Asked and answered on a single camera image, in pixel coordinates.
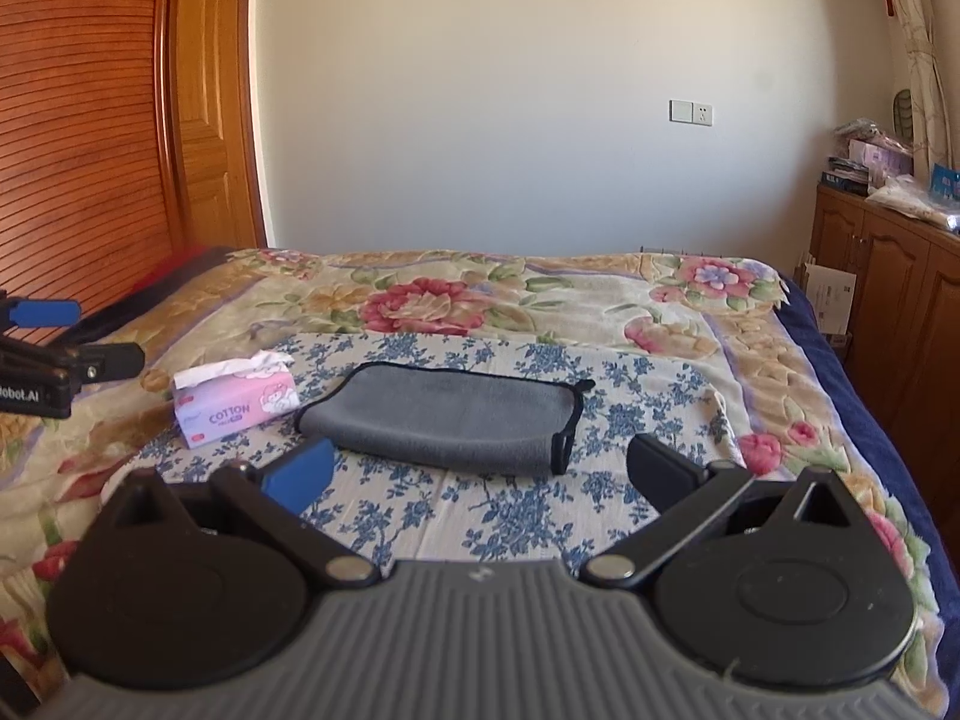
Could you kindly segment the dark blue bed sheet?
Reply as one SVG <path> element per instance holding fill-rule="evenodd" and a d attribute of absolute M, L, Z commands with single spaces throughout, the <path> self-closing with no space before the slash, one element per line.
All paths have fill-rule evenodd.
<path fill-rule="evenodd" d="M 802 349 L 807 361 L 812 364 L 820 387 L 832 400 L 839 421 L 846 434 L 853 439 L 854 447 L 861 452 L 874 472 L 878 473 L 885 488 L 900 500 L 900 504 L 905 507 L 908 522 L 931 546 L 928 566 L 931 567 L 935 600 L 939 601 L 940 616 L 946 621 L 947 642 L 957 644 L 958 582 L 931 512 L 889 436 L 878 426 L 871 411 L 862 403 L 846 376 L 839 357 L 818 331 L 811 301 L 791 278 L 784 277 L 784 282 L 788 288 L 788 300 L 776 309 L 776 315 L 789 337 Z"/>

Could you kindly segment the wooden panelled room door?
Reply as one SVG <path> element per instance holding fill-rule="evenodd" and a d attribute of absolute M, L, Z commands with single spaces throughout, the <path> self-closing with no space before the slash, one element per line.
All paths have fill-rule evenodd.
<path fill-rule="evenodd" d="M 172 0 L 172 114 L 187 240 L 267 242 L 252 127 L 249 0 Z"/>

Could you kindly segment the blue packaged box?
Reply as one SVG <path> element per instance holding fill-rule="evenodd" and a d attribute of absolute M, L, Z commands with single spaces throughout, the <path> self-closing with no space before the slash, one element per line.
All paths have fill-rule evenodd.
<path fill-rule="evenodd" d="M 936 164 L 929 177 L 929 196 L 942 205 L 960 203 L 960 172 L 951 167 Z"/>

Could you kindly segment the wooden slatted wardrobe door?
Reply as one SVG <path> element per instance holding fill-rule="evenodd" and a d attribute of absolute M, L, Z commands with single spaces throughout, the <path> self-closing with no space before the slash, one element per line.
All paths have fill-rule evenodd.
<path fill-rule="evenodd" d="M 94 312 L 184 249 L 171 0 L 2 0 L 2 286 Z"/>

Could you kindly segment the colourful floral bed blanket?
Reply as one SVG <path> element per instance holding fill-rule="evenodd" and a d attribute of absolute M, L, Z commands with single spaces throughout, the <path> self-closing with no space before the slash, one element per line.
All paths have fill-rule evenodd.
<path fill-rule="evenodd" d="M 958 704 L 955 649 L 931 546 L 853 439 L 779 321 L 784 277 L 756 260 L 623 254 L 523 259 L 449 250 L 311 255 L 247 249 L 179 286 L 87 316 L 76 343 L 133 341 L 132 382 L 93 387 L 65 421 L 2 422 L 2 660 L 43 699 L 64 681 L 44 606 L 83 533 L 139 453 L 178 429 L 174 374 L 279 349 L 298 335 L 438 335 L 630 351 L 695 364 L 726 403 L 739 458 L 768 479 L 837 472 L 910 585 L 919 621 L 895 683 L 934 715 Z"/>

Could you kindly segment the patterned beige curtain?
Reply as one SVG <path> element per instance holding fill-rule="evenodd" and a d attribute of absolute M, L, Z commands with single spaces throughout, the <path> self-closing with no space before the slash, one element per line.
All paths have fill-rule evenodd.
<path fill-rule="evenodd" d="M 940 62 L 934 0 L 892 0 L 907 54 L 916 174 L 953 166 L 952 114 L 947 76 Z"/>

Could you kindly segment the pink box on cabinet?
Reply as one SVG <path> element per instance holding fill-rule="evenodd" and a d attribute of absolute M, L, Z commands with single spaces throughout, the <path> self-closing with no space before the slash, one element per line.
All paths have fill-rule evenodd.
<path fill-rule="evenodd" d="M 867 167 L 877 176 L 905 176 L 913 172 L 913 156 L 900 146 L 882 145 L 853 138 L 848 145 L 850 160 Z"/>

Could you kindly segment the purple and grey microfibre towel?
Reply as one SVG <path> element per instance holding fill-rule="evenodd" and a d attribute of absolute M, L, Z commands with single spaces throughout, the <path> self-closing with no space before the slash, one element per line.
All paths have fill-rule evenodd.
<path fill-rule="evenodd" d="M 462 475 L 562 475 L 590 379 L 574 383 L 427 369 L 355 367 L 303 406 L 296 429 L 357 454 Z"/>

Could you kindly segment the white wall switch socket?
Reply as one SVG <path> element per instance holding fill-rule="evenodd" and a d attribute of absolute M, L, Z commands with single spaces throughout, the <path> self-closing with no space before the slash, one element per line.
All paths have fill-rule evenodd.
<path fill-rule="evenodd" d="M 674 122 L 674 124 L 711 127 L 711 125 L 715 123 L 715 111 L 713 110 L 713 106 L 711 106 L 711 104 L 693 103 L 693 101 L 681 101 L 680 99 L 670 99 L 669 121 Z"/>

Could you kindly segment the white wall power strip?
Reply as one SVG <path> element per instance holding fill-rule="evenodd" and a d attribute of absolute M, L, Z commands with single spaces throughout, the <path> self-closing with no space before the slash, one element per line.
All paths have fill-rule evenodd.
<path fill-rule="evenodd" d="M 641 245 L 640 254 L 652 254 L 652 255 L 680 255 L 685 257 L 685 255 L 701 255 L 703 252 L 697 252 L 696 250 L 686 250 L 679 249 L 678 247 L 646 247 L 646 245 Z"/>

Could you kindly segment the red cloth at bedside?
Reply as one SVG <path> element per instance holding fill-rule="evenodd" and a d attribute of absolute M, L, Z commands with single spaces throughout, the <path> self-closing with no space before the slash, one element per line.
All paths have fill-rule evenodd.
<path fill-rule="evenodd" d="M 194 245 L 189 249 L 179 250 L 176 254 L 164 259 L 160 265 L 156 265 L 153 270 L 149 270 L 130 288 L 128 294 L 141 293 L 144 289 L 155 288 L 164 283 L 174 283 L 179 286 L 184 281 L 192 280 L 199 273 L 210 270 L 220 259 L 221 250 L 218 247 Z"/>

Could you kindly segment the brown wooden cabinet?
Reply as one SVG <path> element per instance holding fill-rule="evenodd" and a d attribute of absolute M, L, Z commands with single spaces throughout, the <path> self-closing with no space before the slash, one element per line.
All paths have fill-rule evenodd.
<path fill-rule="evenodd" d="M 942 538 L 957 539 L 957 234 L 822 184 L 809 254 L 856 277 L 844 367 Z"/>

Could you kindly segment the white plastic bag on cabinet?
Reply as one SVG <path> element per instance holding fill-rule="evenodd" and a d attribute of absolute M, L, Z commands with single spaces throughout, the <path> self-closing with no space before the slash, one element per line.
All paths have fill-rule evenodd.
<path fill-rule="evenodd" d="M 867 202 L 875 203 L 910 220 L 958 232 L 958 208 L 931 199 L 929 193 L 911 176 L 889 176 L 882 187 L 867 193 Z"/>

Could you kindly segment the white paper bag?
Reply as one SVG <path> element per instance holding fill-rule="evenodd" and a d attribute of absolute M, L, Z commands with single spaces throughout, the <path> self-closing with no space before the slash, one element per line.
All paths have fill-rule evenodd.
<path fill-rule="evenodd" d="M 828 266 L 804 266 L 804 293 L 822 335 L 846 335 L 853 312 L 856 275 Z"/>

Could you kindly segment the pink cotton tissue box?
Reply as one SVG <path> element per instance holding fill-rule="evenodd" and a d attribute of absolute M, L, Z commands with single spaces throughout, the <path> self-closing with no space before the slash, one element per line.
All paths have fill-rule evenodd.
<path fill-rule="evenodd" d="M 178 372 L 171 392 L 185 444 L 197 449 L 296 411 L 301 400 L 293 362 L 286 353 L 259 351 Z"/>

